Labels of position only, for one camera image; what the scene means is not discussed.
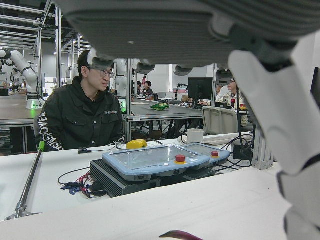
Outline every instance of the white mug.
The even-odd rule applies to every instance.
[[[187,132],[186,142],[189,143],[203,143],[204,131],[202,129],[190,128]]]

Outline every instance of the black jacket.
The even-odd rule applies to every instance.
[[[76,76],[72,84],[57,88],[45,102],[38,118],[37,143],[45,151],[100,147],[122,137],[119,101],[108,91],[100,91],[92,102]]]
[[[146,95],[151,95],[152,97],[154,96],[154,91],[152,91],[151,88],[149,88],[148,90],[144,89],[142,92],[142,95],[145,97]]]

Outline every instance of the white robot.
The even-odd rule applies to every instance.
[[[116,74],[114,82],[116,84],[116,95],[125,98],[127,95],[127,63],[125,59],[114,60],[116,64]]]
[[[25,60],[24,56],[19,51],[9,51],[3,48],[0,49],[0,59],[5,60],[6,65],[16,66],[16,68],[12,70],[12,74],[17,74],[19,71],[24,77],[26,82],[26,108],[42,108],[45,101],[40,96],[41,89],[38,76],[31,65]]]

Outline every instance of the green object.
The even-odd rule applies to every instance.
[[[40,150],[40,149],[42,150],[42,152],[45,151],[45,142],[44,141],[40,141],[38,150]]]
[[[163,111],[163,110],[169,108],[169,105],[166,103],[157,103],[156,105],[153,105],[150,108],[157,110],[157,111]]]
[[[127,111],[127,103],[126,103],[125,100],[120,103],[120,108],[121,108],[121,112],[122,112],[122,113],[124,113],[125,111]]]

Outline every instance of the eyeglasses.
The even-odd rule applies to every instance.
[[[113,78],[114,76],[115,76],[115,73],[114,72],[110,72],[110,71],[106,71],[106,70],[98,70],[98,69],[95,69],[95,70],[97,70],[97,71],[99,71],[100,72],[100,76],[102,77],[102,78],[104,78],[105,76],[109,76],[109,78]]]

